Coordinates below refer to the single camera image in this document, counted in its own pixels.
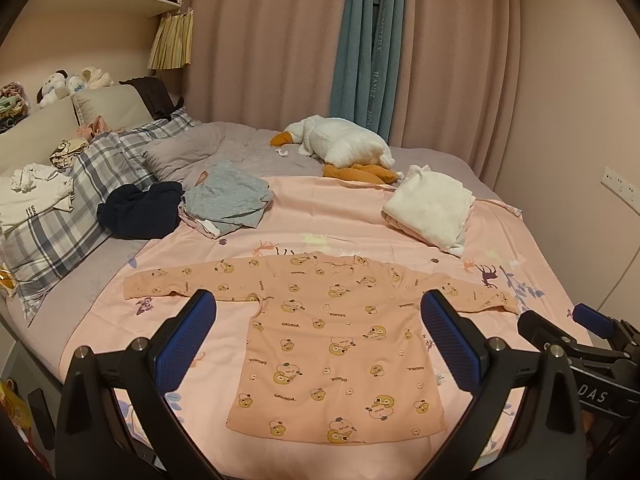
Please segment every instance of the gray folded shirt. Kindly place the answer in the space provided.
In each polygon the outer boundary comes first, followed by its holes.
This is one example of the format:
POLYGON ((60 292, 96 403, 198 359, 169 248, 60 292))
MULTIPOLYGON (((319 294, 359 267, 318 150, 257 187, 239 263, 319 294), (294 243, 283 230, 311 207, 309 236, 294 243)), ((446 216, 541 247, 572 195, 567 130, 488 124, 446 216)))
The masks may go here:
POLYGON ((184 194, 190 216, 211 220, 221 235, 241 227, 258 227, 264 208, 273 199, 269 184, 239 171, 228 160, 206 169, 209 176, 184 194))

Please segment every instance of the blue gripper pad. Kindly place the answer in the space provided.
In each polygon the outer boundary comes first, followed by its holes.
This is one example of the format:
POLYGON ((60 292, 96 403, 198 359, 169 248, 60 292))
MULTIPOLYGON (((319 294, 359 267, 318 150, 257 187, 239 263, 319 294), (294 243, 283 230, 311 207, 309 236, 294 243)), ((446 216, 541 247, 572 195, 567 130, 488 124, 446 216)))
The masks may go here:
POLYGON ((460 317, 439 290, 423 295, 420 314, 458 387, 475 394, 489 361, 482 333, 460 317))
POLYGON ((158 350, 150 357, 161 394, 178 389, 215 320, 216 299, 208 290, 198 290, 176 317, 158 329, 152 339, 158 350))
POLYGON ((616 331, 616 324, 604 314, 593 310, 584 303, 577 304, 573 313, 574 321, 602 339, 612 338, 616 331))

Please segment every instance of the blue curtain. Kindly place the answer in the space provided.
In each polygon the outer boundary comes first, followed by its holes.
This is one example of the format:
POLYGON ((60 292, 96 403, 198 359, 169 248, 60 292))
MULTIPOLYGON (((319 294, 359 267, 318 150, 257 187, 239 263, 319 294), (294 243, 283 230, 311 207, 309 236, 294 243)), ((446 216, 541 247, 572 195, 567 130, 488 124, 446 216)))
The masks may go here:
POLYGON ((330 114, 388 140, 400 67, 404 0, 345 0, 330 114))
POLYGON ((369 108, 372 34, 373 0, 345 0, 329 114, 361 126, 369 108))

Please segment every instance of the electrical outlet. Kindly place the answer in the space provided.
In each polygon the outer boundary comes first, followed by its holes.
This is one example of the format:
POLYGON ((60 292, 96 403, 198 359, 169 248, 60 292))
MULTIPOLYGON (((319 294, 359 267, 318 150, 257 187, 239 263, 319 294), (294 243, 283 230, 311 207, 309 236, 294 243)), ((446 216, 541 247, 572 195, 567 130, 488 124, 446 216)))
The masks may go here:
POLYGON ((636 213, 640 214, 640 189, 606 166, 602 174, 601 183, 618 195, 636 213))

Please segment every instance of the plaid pillow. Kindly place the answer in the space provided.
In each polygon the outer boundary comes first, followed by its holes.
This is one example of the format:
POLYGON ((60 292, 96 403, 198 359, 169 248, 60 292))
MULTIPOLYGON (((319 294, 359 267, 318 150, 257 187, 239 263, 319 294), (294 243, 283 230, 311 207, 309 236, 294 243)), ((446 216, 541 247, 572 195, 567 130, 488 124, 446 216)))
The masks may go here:
POLYGON ((0 247, 18 282, 24 317, 31 322, 47 293, 110 234, 96 218, 98 204, 123 184, 146 189, 155 178, 143 166, 143 147, 196 124, 185 109, 126 134, 103 134, 74 162, 73 211, 51 209, 12 229, 0 247))

